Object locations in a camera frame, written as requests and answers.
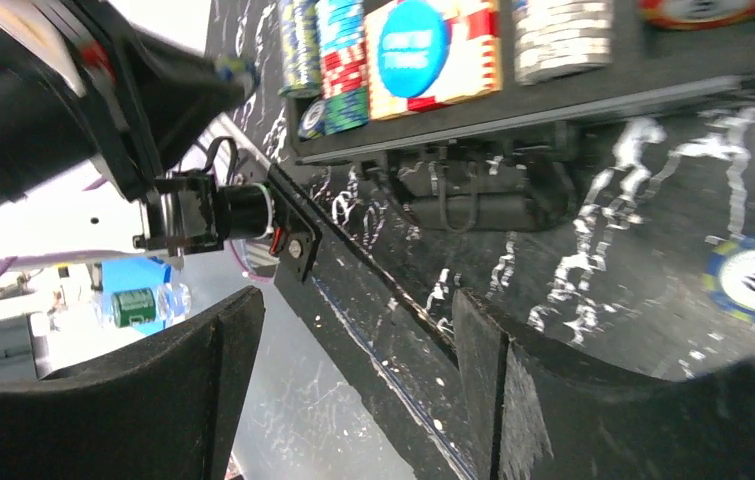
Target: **black case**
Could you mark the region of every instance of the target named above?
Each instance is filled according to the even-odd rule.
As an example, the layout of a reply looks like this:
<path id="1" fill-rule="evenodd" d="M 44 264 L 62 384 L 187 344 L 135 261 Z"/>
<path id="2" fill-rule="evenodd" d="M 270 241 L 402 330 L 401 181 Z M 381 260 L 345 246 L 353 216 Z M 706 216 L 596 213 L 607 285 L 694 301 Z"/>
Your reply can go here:
<path id="1" fill-rule="evenodd" d="M 366 14 L 385 0 L 365 0 Z M 532 86 L 514 81 L 512 1 L 500 0 L 501 92 L 314 140 L 297 136 L 311 100 L 289 100 L 290 143 L 303 164 L 333 164 L 391 148 L 570 120 L 605 123 L 755 94 L 755 20 L 702 31 L 648 27 L 637 2 L 615 2 L 613 64 Z"/>

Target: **bolt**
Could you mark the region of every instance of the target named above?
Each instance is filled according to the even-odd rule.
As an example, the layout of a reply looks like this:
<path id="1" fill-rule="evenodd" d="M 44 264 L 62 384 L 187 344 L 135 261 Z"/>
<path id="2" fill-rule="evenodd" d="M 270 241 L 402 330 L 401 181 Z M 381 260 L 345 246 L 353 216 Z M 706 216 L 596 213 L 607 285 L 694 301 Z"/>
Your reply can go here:
<path id="1" fill-rule="evenodd" d="M 292 240 L 291 242 L 289 242 L 289 255 L 291 255 L 295 260 L 303 255 L 303 245 L 300 244 L 300 241 Z"/>

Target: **blue dealer button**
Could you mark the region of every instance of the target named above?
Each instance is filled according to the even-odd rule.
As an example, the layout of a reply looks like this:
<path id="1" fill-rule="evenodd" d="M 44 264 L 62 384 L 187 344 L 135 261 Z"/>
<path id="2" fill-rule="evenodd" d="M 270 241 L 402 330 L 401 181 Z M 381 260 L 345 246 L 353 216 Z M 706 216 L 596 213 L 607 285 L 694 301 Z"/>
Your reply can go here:
<path id="1" fill-rule="evenodd" d="M 395 7 L 383 25 L 377 68 L 386 90 L 400 98 L 424 93 L 448 58 L 448 26 L 442 14 L 422 0 Z"/>

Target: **green bottle label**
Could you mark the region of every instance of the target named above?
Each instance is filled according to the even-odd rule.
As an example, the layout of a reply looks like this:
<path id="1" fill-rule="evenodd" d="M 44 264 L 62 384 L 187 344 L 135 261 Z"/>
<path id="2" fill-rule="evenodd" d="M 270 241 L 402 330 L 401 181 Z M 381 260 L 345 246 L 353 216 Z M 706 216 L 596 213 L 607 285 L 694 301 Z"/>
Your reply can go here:
<path id="1" fill-rule="evenodd" d="M 112 313 L 118 328 L 156 320 L 156 298 L 150 288 L 112 294 Z"/>

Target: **water bottle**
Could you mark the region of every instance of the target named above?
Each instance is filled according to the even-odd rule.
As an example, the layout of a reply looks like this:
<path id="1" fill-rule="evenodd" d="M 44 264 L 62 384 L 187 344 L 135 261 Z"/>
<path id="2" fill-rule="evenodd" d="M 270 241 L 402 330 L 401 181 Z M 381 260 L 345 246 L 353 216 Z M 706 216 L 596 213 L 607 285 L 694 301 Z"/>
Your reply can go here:
<path id="1" fill-rule="evenodd" d="M 191 310 L 191 291 L 183 283 L 165 283 L 153 288 L 138 288 L 102 293 L 92 301 L 95 315 L 103 328 L 124 328 L 155 321 L 166 327 L 185 320 Z"/>

